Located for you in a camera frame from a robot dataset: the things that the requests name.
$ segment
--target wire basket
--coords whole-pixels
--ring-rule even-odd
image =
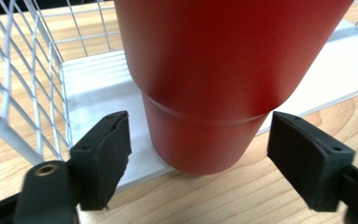
[[[41,9],[35,0],[0,0],[0,200],[20,190],[32,165],[69,158],[81,120],[68,113],[63,64],[122,50],[113,1],[64,3]],[[344,19],[358,26],[358,1],[350,10]]]

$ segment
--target wood grain surface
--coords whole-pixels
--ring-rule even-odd
[[[357,151],[358,96],[305,117]],[[309,210],[266,157],[269,133],[257,136],[229,170],[207,176],[177,171],[115,195],[109,211],[80,212],[83,223],[342,223],[338,213]]]
[[[103,7],[112,7],[111,2]],[[89,6],[77,7],[89,9]],[[67,9],[46,11],[46,15],[64,13]],[[117,29],[115,13],[106,13],[108,32]],[[95,12],[77,15],[84,35],[98,34],[102,31],[101,20]],[[76,36],[71,17],[48,18],[56,40]],[[358,19],[358,6],[353,5],[346,20],[355,23]],[[0,32],[0,43],[3,43]],[[109,37],[112,49],[122,49],[119,35]],[[106,52],[103,39],[86,42],[89,55]],[[30,56],[26,47],[20,46]],[[58,45],[65,60],[84,57],[85,52],[78,41]],[[29,77],[20,61],[13,59],[19,71]],[[0,59],[0,79],[3,69]],[[43,85],[46,79],[41,78]],[[21,86],[15,84],[13,94],[21,105],[32,112],[32,103]],[[18,115],[12,113],[10,124],[20,130],[22,136],[34,145],[34,131],[25,128]],[[338,140],[358,151],[358,96],[343,103],[331,106],[306,116],[306,120],[332,134]],[[48,138],[52,133],[48,125],[42,125]],[[128,189],[114,196],[109,211],[80,212],[82,223],[341,223],[345,206],[339,213],[318,214],[310,211],[290,184],[277,171],[266,157],[268,133],[257,136],[243,157],[229,170],[208,176],[193,176],[177,171],[168,173],[143,185]],[[355,164],[358,165],[358,153]],[[0,139],[0,200],[17,193],[30,163],[19,156]]]

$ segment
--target red tumbler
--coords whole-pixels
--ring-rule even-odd
[[[352,0],[116,0],[153,145],[181,171],[233,165]]]

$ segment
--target cup base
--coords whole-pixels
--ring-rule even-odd
[[[241,124],[209,125],[179,119],[144,94],[143,99],[156,152],[173,168],[192,175],[212,175],[234,165],[267,117]]]

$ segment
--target white shelf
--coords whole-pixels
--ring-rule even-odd
[[[151,144],[142,97],[123,51],[63,64],[74,143],[103,116],[127,110],[132,154],[117,191],[163,175],[172,168]],[[358,28],[342,21],[294,94],[276,110],[305,116],[358,94]],[[260,133],[269,129],[271,117]]]

